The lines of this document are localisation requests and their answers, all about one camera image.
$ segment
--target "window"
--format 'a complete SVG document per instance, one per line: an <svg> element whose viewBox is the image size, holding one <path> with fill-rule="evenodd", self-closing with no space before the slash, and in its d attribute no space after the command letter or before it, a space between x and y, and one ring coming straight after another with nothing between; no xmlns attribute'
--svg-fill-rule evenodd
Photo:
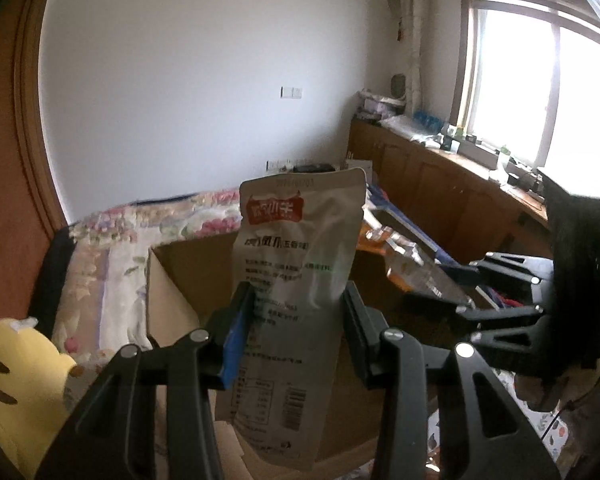
<svg viewBox="0 0 600 480"><path fill-rule="evenodd" d="M457 124L600 195L600 23L584 0L463 0Z"/></svg>

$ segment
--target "wooden cabinet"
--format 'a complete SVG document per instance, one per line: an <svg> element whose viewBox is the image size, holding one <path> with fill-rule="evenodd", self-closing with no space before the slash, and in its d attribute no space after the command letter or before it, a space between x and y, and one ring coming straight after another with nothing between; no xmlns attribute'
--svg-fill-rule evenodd
<svg viewBox="0 0 600 480"><path fill-rule="evenodd" d="M461 179L444 160L425 160L402 206L405 215L445 249L460 214Z"/></svg>
<svg viewBox="0 0 600 480"><path fill-rule="evenodd" d="M523 207L488 181L487 169L360 121L351 125L349 151L373 162L389 200L458 262L519 247L517 240L530 248L523 253L550 255L548 237L528 242L528 229L518 221Z"/></svg>
<svg viewBox="0 0 600 480"><path fill-rule="evenodd" d="M517 216L507 201L498 199L497 187L488 189L484 185L488 182L473 184L463 190L466 201L446 245L449 254L462 263L483 258L487 251L499 250Z"/></svg>

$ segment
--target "white wall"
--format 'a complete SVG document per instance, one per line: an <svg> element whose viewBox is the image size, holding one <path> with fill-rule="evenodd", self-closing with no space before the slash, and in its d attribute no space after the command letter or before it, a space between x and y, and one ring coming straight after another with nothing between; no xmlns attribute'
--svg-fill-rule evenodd
<svg viewBox="0 0 600 480"><path fill-rule="evenodd" d="M41 112L69 221L339 160L394 36L386 0L48 0Z"/></svg>

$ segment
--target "white plastic bag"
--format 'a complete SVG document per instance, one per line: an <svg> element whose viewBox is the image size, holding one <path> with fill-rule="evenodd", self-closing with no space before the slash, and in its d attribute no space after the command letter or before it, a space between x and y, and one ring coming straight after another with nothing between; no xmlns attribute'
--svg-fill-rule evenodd
<svg viewBox="0 0 600 480"><path fill-rule="evenodd" d="M234 284L256 290L238 378L216 402L269 463L311 469L342 336L340 297L365 203L360 168L288 173L240 186Z"/></svg>

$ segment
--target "wooden door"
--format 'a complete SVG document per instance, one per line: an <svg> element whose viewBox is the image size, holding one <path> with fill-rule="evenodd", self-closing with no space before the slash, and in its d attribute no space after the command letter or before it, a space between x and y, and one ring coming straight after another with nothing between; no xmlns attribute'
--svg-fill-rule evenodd
<svg viewBox="0 0 600 480"><path fill-rule="evenodd" d="M49 240L64 222L61 212L56 219L49 215L53 205L45 193L55 197L55 190L45 180L42 131L32 124L40 121L38 44L45 3L8 0L0 9L0 317L27 315Z"/></svg>

